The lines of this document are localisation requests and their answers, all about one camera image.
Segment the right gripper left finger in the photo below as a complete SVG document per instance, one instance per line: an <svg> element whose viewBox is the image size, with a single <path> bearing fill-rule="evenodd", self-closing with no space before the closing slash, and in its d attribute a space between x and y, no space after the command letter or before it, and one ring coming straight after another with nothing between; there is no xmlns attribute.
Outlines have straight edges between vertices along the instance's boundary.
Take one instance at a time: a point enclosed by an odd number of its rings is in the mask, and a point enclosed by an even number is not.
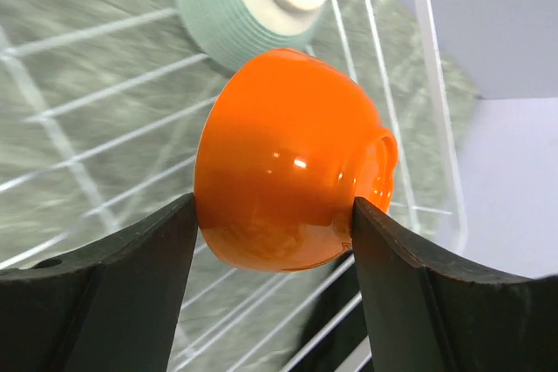
<svg viewBox="0 0 558 372"><path fill-rule="evenodd" d="M196 236L186 194L77 250L4 269L2 370L165 370Z"/></svg>

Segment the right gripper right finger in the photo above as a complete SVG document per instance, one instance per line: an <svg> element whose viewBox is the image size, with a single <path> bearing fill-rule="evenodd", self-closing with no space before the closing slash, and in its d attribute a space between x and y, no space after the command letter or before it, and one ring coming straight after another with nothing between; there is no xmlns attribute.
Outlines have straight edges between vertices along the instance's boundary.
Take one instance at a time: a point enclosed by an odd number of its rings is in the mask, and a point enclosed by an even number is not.
<svg viewBox="0 0 558 372"><path fill-rule="evenodd" d="M352 242L375 370L556 370L555 276L465 259L363 198Z"/></svg>

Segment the orange bowl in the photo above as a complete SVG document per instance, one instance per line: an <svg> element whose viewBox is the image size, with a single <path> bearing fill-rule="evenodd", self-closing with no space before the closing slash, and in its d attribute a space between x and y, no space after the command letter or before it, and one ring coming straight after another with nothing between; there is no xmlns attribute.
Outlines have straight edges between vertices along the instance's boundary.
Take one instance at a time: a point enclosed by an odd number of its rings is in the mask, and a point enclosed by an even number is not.
<svg viewBox="0 0 558 372"><path fill-rule="evenodd" d="M300 51L267 51L228 81L202 131L202 236L232 267L319 267L351 248L355 198L388 209L397 164L397 140L357 83Z"/></svg>

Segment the pale green ribbed bowl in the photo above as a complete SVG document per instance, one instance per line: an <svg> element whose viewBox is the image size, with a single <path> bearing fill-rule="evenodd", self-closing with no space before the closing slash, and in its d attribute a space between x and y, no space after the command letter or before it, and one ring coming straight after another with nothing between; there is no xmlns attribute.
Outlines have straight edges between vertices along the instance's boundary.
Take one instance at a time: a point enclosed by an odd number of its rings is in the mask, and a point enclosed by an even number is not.
<svg viewBox="0 0 558 372"><path fill-rule="evenodd" d="M218 65L238 71L278 48L303 50L328 0L174 0L195 44Z"/></svg>

